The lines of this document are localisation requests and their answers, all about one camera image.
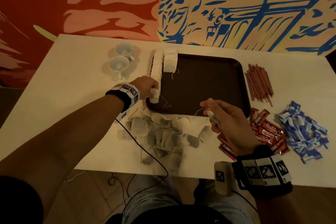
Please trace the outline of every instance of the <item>wall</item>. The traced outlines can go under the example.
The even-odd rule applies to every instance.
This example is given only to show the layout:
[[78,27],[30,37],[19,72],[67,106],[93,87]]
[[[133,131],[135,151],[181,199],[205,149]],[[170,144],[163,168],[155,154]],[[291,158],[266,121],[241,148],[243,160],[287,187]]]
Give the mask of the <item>wall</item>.
[[335,10],[336,0],[0,0],[0,85],[25,88],[60,33],[325,56]]

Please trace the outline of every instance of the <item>brown tray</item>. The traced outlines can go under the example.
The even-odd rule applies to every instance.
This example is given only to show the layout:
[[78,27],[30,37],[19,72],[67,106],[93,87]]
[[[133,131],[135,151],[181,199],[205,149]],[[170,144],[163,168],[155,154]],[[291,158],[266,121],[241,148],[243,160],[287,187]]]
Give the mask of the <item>brown tray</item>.
[[[162,97],[157,104],[146,99],[147,107],[153,112],[195,115],[201,108],[200,102],[213,98],[237,106],[246,117],[250,116],[243,68],[237,60],[178,54],[177,68],[179,72],[176,70],[173,76],[162,70],[160,95],[167,102]],[[197,116],[204,116],[203,110]]]

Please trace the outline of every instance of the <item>tile floor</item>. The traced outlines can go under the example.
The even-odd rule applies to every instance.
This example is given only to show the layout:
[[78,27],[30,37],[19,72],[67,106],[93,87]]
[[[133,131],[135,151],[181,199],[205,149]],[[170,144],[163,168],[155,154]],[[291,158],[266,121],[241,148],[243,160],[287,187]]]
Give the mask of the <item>tile floor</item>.
[[[67,180],[81,172],[82,170],[73,170]],[[45,224],[101,224],[105,223],[110,216],[121,213],[125,206],[123,190],[118,181],[113,186],[107,183],[111,176],[110,172],[85,171],[73,180],[63,182]],[[127,186],[133,174],[115,173],[115,176]],[[174,177],[173,180],[182,202],[193,204],[193,192],[198,179]],[[254,199],[248,192],[244,196],[255,205]],[[125,189],[124,197],[128,202]],[[260,223],[258,214],[247,203],[246,208],[254,224]]]

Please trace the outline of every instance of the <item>jeans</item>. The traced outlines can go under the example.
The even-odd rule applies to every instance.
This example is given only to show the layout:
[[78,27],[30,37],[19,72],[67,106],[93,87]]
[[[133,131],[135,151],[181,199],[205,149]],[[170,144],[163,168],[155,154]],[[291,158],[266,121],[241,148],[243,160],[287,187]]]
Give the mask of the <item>jeans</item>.
[[[133,190],[130,196],[148,188],[161,180],[154,175],[136,175]],[[214,180],[200,180],[194,192],[195,204],[207,205],[223,214],[233,224],[253,224],[241,198],[233,194],[225,197],[218,194]],[[153,188],[137,194],[128,204],[124,211],[122,224],[130,224],[141,213],[155,208],[170,205],[181,205],[181,199],[171,177],[157,184]]]

